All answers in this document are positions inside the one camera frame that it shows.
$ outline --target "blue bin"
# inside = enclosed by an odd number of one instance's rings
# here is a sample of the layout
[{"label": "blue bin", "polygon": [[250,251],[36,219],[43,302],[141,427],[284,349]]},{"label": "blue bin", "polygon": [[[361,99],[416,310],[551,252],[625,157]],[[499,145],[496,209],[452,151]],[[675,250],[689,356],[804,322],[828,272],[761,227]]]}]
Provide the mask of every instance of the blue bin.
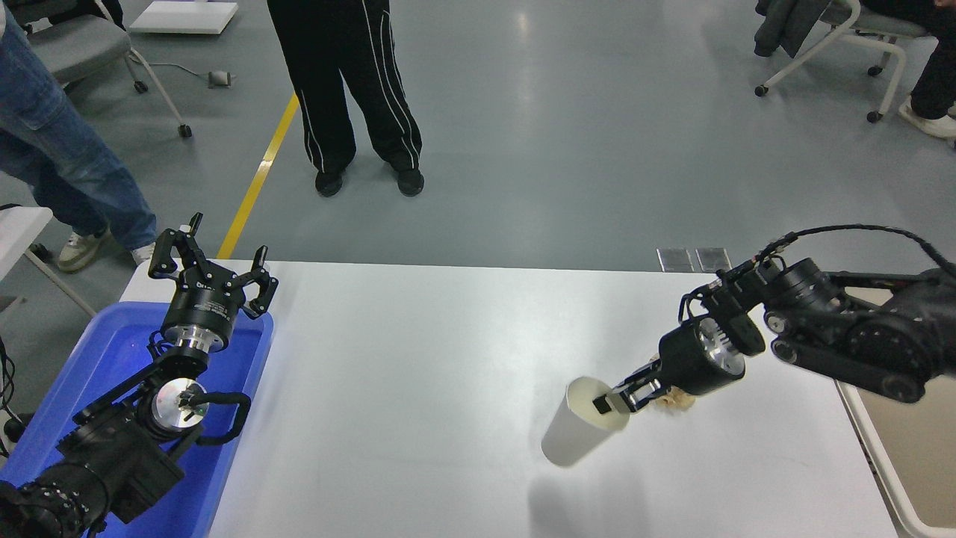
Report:
[{"label": "blue bin", "polygon": [[[34,480],[59,461],[61,438],[74,430],[73,415],[146,367],[152,357],[149,335],[163,324],[168,303],[116,303],[104,308],[86,327],[0,480],[19,486]],[[255,406],[255,390],[272,342],[272,317],[256,320],[240,314],[229,347],[210,355],[199,383],[209,392],[244,392]],[[228,430],[235,406],[211,406],[203,420],[204,435]],[[202,538],[209,532],[226,486],[236,447],[242,437],[223,446],[193,446],[179,461],[185,478],[129,525],[110,515],[102,538]]]}]

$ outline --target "gray jacket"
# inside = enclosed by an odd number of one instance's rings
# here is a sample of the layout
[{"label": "gray jacket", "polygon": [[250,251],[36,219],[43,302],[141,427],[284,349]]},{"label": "gray jacket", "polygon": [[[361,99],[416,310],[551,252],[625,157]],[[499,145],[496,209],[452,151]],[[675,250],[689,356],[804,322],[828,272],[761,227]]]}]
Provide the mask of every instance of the gray jacket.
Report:
[{"label": "gray jacket", "polygon": [[753,37],[753,52],[770,56],[777,47],[783,47],[790,57],[796,56],[829,4],[830,0],[758,0],[757,12],[767,18]]}]

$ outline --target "paper cup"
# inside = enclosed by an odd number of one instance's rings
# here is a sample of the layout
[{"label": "paper cup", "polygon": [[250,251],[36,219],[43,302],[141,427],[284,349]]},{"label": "paper cup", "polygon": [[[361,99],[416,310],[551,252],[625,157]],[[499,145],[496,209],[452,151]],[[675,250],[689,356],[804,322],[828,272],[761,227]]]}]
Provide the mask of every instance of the paper cup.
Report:
[{"label": "paper cup", "polygon": [[568,467],[584,458],[614,432],[627,425],[631,415],[598,413],[593,400],[611,388],[593,377],[578,377],[568,385],[564,400],[544,438],[541,451],[555,465]]}]

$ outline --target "black shoe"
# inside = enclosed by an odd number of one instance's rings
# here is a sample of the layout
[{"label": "black shoe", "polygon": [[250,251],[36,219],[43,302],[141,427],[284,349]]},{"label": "black shoe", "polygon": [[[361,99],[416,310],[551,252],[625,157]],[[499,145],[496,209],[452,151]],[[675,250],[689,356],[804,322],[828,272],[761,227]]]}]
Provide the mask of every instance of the black shoe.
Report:
[{"label": "black shoe", "polygon": [[315,175],[315,190],[319,196],[335,196],[342,188],[342,172],[319,172]]},{"label": "black shoe", "polygon": [[424,187],[424,177],[417,169],[400,171],[398,181],[399,191],[405,196],[414,196]]}]

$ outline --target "chair leg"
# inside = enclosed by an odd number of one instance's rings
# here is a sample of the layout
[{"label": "chair leg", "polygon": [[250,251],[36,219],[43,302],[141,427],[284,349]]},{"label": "chair leg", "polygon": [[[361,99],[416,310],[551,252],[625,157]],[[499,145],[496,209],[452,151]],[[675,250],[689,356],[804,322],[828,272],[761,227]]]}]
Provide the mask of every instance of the chair leg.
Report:
[{"label": "chair leg", "polygon": [[757,86],[755,90],[755,93],[757,94],[757,96],[763,97],[764,95],[766,95],[767,91],[770,90],[770,88],[772,88],[777,82],[779,82],[780,80],[783,80],[787,75],[796,71],[801,65],[803,65],[808,60],[810,60],[810,58],[819,54],[820,51],[827,48],[831,43],[836,41],[841,34],[842,34],[842,31],[840,30],[830,31],[828,34],[826,34],[823,37],[823,39],[820,39],[820,41],[816,43],[813,46],[813,48],[811,48],[809,51],[807,51],[803,55],[798,56],[797,58],[794,58],[793,61],[787,64],[786,67],[778,71],[776,75],[774,75],[773,77],[770,77],[770,79],[768,79],[766,82],[764,82],[760,86]]},{"label": "chair leg", "polygon": [[160,82],[158,78],[156,78],[156,74],[153,73],[153,68],[149,66],[149,62],[147,62],[146,59],[143,58],[142,55],[139,52],[137,52],[136,49],[131,47],[129,49],[129,52],[130,54],[135,56],[136,59],[140,61],[142,68],[145,69],[146,73],[149,74],[149,77],[153,79],[153,84],[160,90],[160,94],[163,96],[163,100],[166,101],[166,106],[168,106],[169,110],[172,111],[173,116],[176,116],[176,120],[180,124],[179,125],[180,136],[183,138],[191,137],[192,129],[189,127],[189,125],[185,124],[185,121],[183,120],[183,116],[180,115],[179,110],[176,108],[176,105],[173,104],[172,99],[169,98],[169,94],[166,93],[165,88],[163,88],[163,84]]},{"label": "chair leg", "polygon": [[133,69],[133,60],[129,59],[129,55],[123,55],[123,63],[126,64],[126,69],[129,71],[129,76],[133,78],[133,87],[136,88],[136,93],[144,94],[149,91],[149,86],[145,82],[140,80],[140,76],[136,74],[136,71]]},{"label": "chair leg", "polygon": [[895,43],[896,39],[891,39],[890,42],[887,43],[883,43],[882,41],[874,41],[873,39],[867,39],[858,35],[844,35],[841,39],[849,43],[859,45],[860,47],[867,47],[870,49],[883,51],[885,55],[892,55],[897,59],[896,66],[893,68],[893,76],[890,77],[890,83],[886,87],[886,93],[883,94],[883,101],[880,103],[880,108],[870,112],[870,114],[867,116],[867,120],[870,120],[870,123],[875,123],[879,121],[880,118],[882,118],[883,115],[885,115],[890,109],[890,103],[896,96],[896,90],[897,87],[900,86],[900,79],[902,78],[902,71],[906,67],[906,52]]},{"label": "chair leg", "polygon": [[[882,35],[880,36],[879,41],[883,41]],[[890,45],[896,45],[897,38],[890,37],[888,42]],[[886,69],[886,65],[890,62],[890,56],[892,56],[890,53],[883,53],[883,55],[880,57],[880,63],[878,63],[877,65],[871,66],[869,69],[867,69],[866,74],[869,75],[870,77],[875,77],[879,75],[880,73],[882,73],[883,70]]]},{"label": "chair leg", "polygon": [[54,272],[47,267],[46,263],[43,263],[40,261],[40,258],[36,257],[36,254],[28,250],[27,252],[23,253],[23,256],[25,256],[30,263],[36,266],[36,268],[40,270],[40,273],[43,273],[48,279],[50,279],[52,283],[56,284],[56,287],[60,288],[60,290],[62,290],[67,297],[72,299],[73,302],[76,303],[76,305],[86,312],[91,318],[96,317],[96,310],[94,310],[93,307],[87,304],[75,291],[73,291],[73,288],[68,286],[66,282],[55,275]]}]

